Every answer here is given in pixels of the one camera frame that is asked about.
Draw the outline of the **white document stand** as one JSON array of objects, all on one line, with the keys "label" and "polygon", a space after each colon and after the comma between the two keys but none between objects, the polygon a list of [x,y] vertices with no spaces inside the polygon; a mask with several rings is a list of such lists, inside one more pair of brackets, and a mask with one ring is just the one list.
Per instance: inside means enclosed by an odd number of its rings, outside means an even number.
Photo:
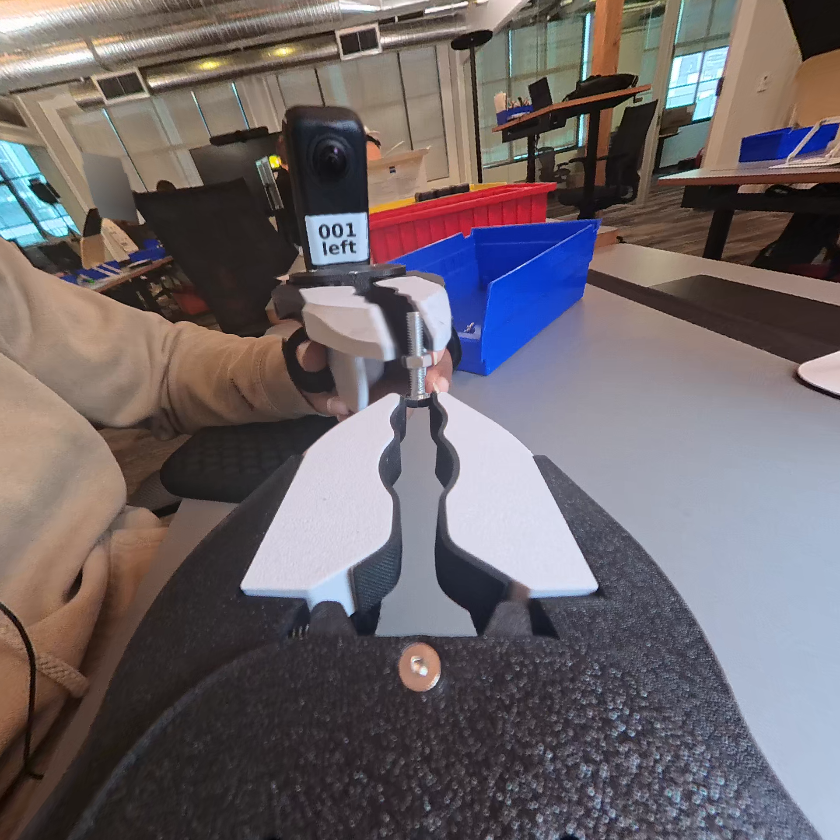
[{"label": "white document stand", "polygon": [[805,385],[819,392],[839,398],[840,352],[826,354],[800,364],[796,377]]}]

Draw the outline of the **person's left hand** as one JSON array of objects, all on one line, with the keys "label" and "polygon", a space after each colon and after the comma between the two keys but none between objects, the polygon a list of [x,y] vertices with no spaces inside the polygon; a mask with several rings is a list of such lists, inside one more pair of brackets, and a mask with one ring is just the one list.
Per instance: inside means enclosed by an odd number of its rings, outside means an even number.
[{"label": "person's left hand", "polygon": [[[290,337],[282,339],[282,349],[286,359],[287,371],[291,374],[300,369],[310,377],[319,377],[322,371],[329,370],[329,353],[323,345],[309,339],[293,339],[302,331],[302,327],[295,321],[283,322],[283,328],[290,328]],[[461,358],[461,350],[455,339],[450,340],[446,350],[432,354],[433,365],[426,369],[426,392],[448,392],[455,368]],[[306,392],[297,380],[292,383],[310,405],[313,411],[322,416],[335,417],[342,421],[355,413],[347,403],[336,393]],[[388,363],[382,378],[370,386],[370,398],[374,402],[387,393],[397,393],[406,396],[409,393],[408,373],[399,363]]]}]

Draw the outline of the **black floor lamp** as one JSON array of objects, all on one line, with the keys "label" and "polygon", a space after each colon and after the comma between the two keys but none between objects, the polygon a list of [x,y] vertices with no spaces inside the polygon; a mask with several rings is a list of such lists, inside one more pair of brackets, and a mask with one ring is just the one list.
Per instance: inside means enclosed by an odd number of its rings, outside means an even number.
[{"label": "black floor lamp", "polygon": [[479,28],[465,32],[453,38],[449,46],[456,53],[469,54],[469,92],[471,100],[472,133],[476,161],[476,179],[479,185],[484,184],[482,154],[480,144],[480,111],[477,83],[476,52],[493,37],[491,29]]}]

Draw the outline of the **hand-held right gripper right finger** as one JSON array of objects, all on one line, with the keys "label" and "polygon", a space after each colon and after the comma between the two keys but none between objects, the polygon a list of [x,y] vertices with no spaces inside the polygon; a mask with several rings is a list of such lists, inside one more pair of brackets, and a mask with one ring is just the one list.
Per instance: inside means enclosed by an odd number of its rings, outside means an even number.
[{"label": "hand-held right gripper right finger", "polygon": [[532,452],[449,393],[435,396],[435,570],[469,612],[591,595],[595,576]]}]

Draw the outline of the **person's torso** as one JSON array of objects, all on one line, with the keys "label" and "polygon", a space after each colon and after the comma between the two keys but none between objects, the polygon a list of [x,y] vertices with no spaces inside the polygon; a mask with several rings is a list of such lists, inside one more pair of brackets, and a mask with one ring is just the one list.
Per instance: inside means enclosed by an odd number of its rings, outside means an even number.
[{"label": "person's torso", "polygon": [[89,421],[2,357],[2,793],[69,699],[84,697],[88,648],[115,595],[133,599],[165,530],[125,513],[127,489]]}]

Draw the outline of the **yellow plastic bin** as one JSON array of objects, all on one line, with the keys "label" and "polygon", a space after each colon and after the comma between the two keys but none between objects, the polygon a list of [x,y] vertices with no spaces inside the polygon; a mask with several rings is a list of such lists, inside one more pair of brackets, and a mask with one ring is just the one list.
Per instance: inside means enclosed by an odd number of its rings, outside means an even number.
[{"label": "yellow plastic bin", "polygon": [[450,196],[458,196],[463,195],[466,193],[475,193],[480,192],[482,190],[488,190],[491,188],[497,188],[502,186],[509,186],[509,184],[505,182],[491,182],[489,184],[459,184],[459,185],[448,185],[443,186],[431,190],[426,190],[424,192],[417,192],[413,196],[404,197],[395,199],[390,202],[379,203],[376,205],[372,205],[370,208],[371,214],[378,214],[383,212],[388,212],[392,210],[396,210],[403,207],[411,206],[415,203],[421,203],[425,201],[436,200],[438,198],[446,198]]}]

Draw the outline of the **thin steel screw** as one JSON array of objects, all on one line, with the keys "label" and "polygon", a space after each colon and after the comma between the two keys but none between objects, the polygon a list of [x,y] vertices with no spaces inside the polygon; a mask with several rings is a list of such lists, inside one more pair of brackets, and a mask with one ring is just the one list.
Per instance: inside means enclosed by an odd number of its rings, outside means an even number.
[{"label": "thin steel screw", "polygon": [[[407,352],[404,355],[427,353],[424,341],[424,322],[419,311],[409,311],[406,314],[406,349]],[[428,401],[426,378],[429,368],[417,371],[404,369],[408,376],[406,404],[410,407],[426,405]]]}]

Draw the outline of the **person's left forearm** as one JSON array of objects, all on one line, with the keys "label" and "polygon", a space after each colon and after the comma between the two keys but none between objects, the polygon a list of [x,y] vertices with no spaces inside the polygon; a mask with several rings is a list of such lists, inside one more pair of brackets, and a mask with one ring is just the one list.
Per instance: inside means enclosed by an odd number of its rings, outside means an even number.
[{"label": "person's left forearm", "polygon": [[162,435],[313,415],[281,338],[173,323],[76,287],[2,241],[2,354],[87,420]]}]

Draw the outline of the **black computer monitor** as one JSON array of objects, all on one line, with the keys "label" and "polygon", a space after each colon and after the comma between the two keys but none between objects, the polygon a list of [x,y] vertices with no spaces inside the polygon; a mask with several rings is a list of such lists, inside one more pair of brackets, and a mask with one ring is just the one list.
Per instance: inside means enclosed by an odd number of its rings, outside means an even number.
[{"label": "black computer monitor", "polygon": [[784,1],[802,60],[839,49],[839,1]]}]

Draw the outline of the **black backpack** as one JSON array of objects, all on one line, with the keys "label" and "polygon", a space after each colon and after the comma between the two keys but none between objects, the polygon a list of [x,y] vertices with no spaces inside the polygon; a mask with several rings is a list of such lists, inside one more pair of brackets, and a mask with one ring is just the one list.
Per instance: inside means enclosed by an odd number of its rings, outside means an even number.
[{"label": "black backpack", "polygon": [[623,91],[629,88],[635,88],[637,82],[638,75],[634,75],[633,73],[616,73],[607,76],[591,75],[588,78],[578,81],[575,88],[563,100],[568,102],[606,95],[615,91]]}]

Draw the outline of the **blue plastic bin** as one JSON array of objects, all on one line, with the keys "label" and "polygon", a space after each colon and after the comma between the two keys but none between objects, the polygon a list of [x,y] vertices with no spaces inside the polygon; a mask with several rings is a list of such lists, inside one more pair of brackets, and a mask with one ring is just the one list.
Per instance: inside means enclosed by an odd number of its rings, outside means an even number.
[{"label": "blue plastic bin", "polygon": [[444,279],[459,368],[488,375],[582,299],[600,225],[475,227],[393,261]]},{"label": "blue plastic bin", "polygon": [[799,149],[794,157],[796,161],[811,154],[823,154],[835,141],[837,132],[838,122],[828,122],[817,129],[784,128],[745,136],[740,142],[738,162],[786,161],[795,149]]}]

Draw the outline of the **black mesh office chair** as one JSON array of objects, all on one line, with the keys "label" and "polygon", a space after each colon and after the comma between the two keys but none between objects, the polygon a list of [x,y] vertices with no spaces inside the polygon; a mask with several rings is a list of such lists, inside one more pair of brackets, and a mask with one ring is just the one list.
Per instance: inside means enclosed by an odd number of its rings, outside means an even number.
[{"label": "black mesh office chair", "polygon": [[299,252],[245,180],[134,192],[133,200],[223,332],[256,337],[270,328],[266,306]]}]

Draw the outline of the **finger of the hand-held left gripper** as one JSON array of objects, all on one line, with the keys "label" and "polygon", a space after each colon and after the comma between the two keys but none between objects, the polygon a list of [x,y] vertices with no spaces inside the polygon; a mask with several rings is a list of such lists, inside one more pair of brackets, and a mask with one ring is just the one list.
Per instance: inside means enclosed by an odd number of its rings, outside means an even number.
[{"label": "finger of the hand-held left gripper", "polygon": [[354,358],[396,358],[398,346],[381,308],[352,287],[300,291],[309,339]]},{"label": "finger of the hand-held left gripper", "polygon": [[[384,364],[404,356],[423,356],[428,366],[440,360],[452,336],[452,314],[444,286],[425,276],[381,281],[381,311],[389,339],[382,344]],[[419,317],[419,350],[412,348],[409,317]]]}]

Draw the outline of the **black wrist rest pad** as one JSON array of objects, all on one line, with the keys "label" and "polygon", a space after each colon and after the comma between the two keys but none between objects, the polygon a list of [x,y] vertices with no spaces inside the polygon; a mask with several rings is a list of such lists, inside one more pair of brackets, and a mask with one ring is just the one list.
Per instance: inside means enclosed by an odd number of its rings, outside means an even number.
[{"label": "black wrist rest pad", "polygon": [[164,462],[162,486],[181,498],[241,502],[337,423],[312,415],[201,429]]}]

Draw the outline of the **wooden office desk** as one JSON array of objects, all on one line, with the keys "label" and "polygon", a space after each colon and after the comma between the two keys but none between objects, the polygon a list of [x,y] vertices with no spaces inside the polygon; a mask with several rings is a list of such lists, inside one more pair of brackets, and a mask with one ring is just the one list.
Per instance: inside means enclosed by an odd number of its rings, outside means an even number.
[{"label": "wooden office desk", "polygon": [[839,215],[837,194],[819,194],[813,190],[793,190],[781,194],[746,192],[744,186],[813,185],[839,183],[838,166],[820,167],[810,163],[804,167],[771,166],[769,163],[738,164],[728,170],[707,167],[666,175],[659,186],[683,189],[681,206],[712,212],[703,250],[705,259],[720,260],[728,241],[736,212]]}]

